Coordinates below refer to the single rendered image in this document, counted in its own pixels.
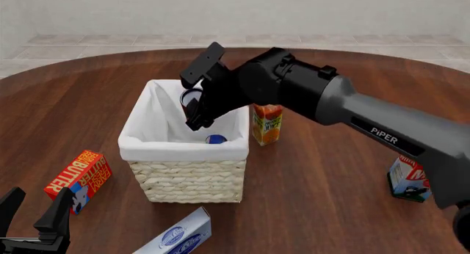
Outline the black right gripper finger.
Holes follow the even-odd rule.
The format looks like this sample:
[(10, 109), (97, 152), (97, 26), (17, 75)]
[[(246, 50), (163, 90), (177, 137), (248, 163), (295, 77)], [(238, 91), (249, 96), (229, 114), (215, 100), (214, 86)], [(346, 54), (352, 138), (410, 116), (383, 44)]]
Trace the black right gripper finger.
[(186, 111), (186, 125), (193, 131), (210, 128), (214, 123), (214, 119), (212, 119), (202, 101), (193, 98), (186, 105)]

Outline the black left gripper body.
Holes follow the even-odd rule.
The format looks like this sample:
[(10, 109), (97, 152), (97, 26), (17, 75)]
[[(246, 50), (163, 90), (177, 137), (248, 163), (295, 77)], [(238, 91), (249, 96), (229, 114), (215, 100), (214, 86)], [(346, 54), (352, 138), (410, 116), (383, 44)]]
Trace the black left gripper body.
[(0, 254), (66, 254), (70, 238), (58, 236), (55, 240), (39, 238), (0, 238)]

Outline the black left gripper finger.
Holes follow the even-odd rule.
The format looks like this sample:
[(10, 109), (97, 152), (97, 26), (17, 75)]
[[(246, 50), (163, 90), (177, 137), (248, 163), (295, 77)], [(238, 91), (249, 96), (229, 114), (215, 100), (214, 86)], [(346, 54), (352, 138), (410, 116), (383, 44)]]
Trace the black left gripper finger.
[(26, 193), (19, 187), (13, 187), (0, 198), (0, 238), (5, 238), (12, 218), (22, 204)]
[(67, 187), (63, 187), (51, 206), (33, 225), (39, 231), (39, 239), (56, 239), (60, 236), (70, 237), (69, 217), (72, 202), (72, 191)]

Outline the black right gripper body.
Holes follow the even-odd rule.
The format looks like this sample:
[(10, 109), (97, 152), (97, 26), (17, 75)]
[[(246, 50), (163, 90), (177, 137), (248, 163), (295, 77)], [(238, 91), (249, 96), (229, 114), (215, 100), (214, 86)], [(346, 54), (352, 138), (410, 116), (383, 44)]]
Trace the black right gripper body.
[(224, 64), (214, 64), (201, 86), (199, 112), (204, 121), (214, 121), (232, 110), (253, 104), (239, 85), (238, 70), (229, 70)]

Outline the woven basket with white liner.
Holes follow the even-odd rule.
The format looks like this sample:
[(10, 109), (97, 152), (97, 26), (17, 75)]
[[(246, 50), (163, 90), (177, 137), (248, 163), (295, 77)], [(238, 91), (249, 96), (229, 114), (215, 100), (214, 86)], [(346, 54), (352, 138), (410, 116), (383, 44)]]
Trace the woven basket with white liner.
[[(180, 105), (181, 82), (148, 81), (118, 137), (120, 156), (152, 203), (238, 203), (249, 154), (249, 108), (193, 131)], [(211, 134), (227, 142), (206, 144)]]

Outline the black flat plate on stalk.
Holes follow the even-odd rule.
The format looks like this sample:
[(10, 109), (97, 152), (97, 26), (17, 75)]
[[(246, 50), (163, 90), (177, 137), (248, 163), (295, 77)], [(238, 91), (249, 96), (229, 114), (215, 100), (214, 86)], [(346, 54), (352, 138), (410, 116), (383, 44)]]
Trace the black flat plate on stalk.
[(180, 73), (181, 85), (183, 88), (193, 88), (199, 81), (207, 79), (211, 81), (218, 67), (222, 67), (220, 59), (225, 53), (225, 49), (218, 42), (210, 44), (205, 51), (200, 53), (187, 68)]

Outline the red butter box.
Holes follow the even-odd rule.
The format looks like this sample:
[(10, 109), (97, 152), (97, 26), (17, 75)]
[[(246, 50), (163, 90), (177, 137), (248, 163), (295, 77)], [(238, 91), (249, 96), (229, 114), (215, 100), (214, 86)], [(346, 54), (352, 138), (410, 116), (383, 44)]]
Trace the red butter box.
[(73, 193), (70, 212), (77, 215), (111, 175), (103, 154), (83, 150), (43, 191), (55, 200), (63, 187), (69, 188)]

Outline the orange juice carton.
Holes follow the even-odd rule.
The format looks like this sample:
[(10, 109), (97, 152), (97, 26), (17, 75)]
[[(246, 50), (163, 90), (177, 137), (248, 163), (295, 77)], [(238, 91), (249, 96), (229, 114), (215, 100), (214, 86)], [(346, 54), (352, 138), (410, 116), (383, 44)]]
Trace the orange juice carton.
[(279, 105), (253, 105), (252, 135), (261, 146), (278, 141), (283, 107)]

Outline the white and blue cream cheese box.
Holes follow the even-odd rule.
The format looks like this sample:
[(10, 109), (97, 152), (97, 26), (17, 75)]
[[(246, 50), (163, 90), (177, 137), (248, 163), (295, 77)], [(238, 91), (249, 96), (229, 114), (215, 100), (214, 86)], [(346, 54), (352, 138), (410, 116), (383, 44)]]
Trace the white and blue cream cheese box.
[(199, 207), (132, 254), (189, 254), (211, 235), (211, 217)]

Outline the red and white milk carton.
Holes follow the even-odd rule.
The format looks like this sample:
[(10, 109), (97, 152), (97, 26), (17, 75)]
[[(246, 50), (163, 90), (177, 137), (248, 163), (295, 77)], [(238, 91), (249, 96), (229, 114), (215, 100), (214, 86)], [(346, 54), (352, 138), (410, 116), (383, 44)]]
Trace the red and white milk carton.
[(432, 194), (423, 167), (406, 156), (398, 156), (387, 178), (391, 195), (395, 198), (423, 203)]

